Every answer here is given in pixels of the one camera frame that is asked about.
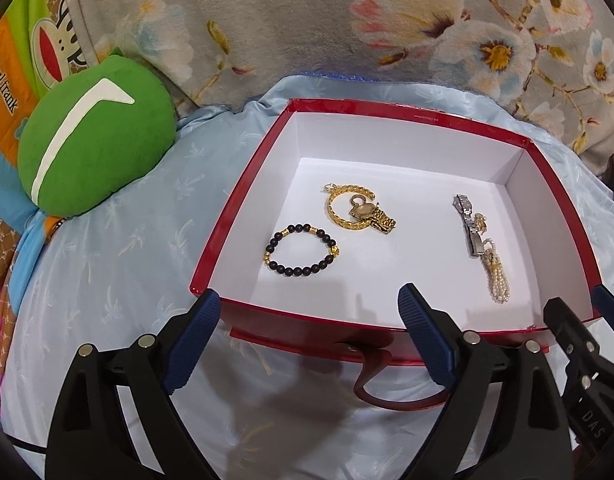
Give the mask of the red jewelry box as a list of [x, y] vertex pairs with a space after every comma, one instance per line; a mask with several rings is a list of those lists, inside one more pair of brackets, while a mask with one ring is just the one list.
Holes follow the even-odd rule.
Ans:
[[[487, 218], [506, 304], [470, 256], [457, 194]], [[374, 372], [421, 361], [397, 307], [408, 283], [464, 330], [549, 347], [546, 302], [592, 322], [601, 282], [572, 200], [527, 136], [412, 106], [296, 99], [242, 172], [190, 289], [217, 292], [234, 337]]]

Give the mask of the light blue bed sheet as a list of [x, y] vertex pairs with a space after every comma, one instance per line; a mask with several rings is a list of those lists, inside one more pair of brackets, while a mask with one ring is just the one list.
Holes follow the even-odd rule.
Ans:
[[[470, 117], [535, 140], [572, 196], [614, 294], [614, 193], [542, 129], [485, 96], [435, 84], [290, 76], [241, 113], [222, 106], [181, 122], [161, 165], [58, 229], [30, 278], [1, 387], [4, 431], [44, 445], [68, 367], [86, 342], [124, 348], [189, 309], [189, 283], [229, 192], [293, 98], [392, 102]], [[173, 403], [226, 479], [395, 479], [436, 410], [372, 408], [351, 391], [357, 366], [211, 337]]]

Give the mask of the silver clip pearl tassel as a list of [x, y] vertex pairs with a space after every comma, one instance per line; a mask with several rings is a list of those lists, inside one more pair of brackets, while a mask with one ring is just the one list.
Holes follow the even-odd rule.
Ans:
[[487, 274], [491, 299], [496, 304], [506, 304], [511, 297], [510, 284], [496, 244], [487, 236], [488, 224], [485, 214], [475, 211], [471, 200], [464, 194], [453, 197], [452, 204], [462, 219], [470, 256], [482, 263]]

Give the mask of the green round cushion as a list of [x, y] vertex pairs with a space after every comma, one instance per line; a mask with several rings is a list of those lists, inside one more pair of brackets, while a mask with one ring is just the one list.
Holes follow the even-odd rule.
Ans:
[[165, 84], [113, 54], [60, 82], [23, 127], [19, 176], [32, 203], [70, 218], [145, 176], [176, 139]]

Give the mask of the grey floral blanket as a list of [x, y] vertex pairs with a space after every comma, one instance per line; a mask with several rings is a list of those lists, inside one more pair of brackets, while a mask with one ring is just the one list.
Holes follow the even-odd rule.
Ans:
[[293, 74], [429, 81], [489, 96], [596, 174], [614, 154], [603, 0], [66, 0], [90, 63], [151, 64], [181, 113]]

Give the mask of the colourful monkey cartoon quilt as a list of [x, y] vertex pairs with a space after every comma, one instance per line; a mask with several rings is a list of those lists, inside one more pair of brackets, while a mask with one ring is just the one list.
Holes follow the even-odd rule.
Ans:
[[62, 224], [30, 201], [19, 176], [23, 128], [59, 82], [87, 68], [77, 0], [13, 0], [0, 18], [0, 408], [16, 319], [42, 248]]

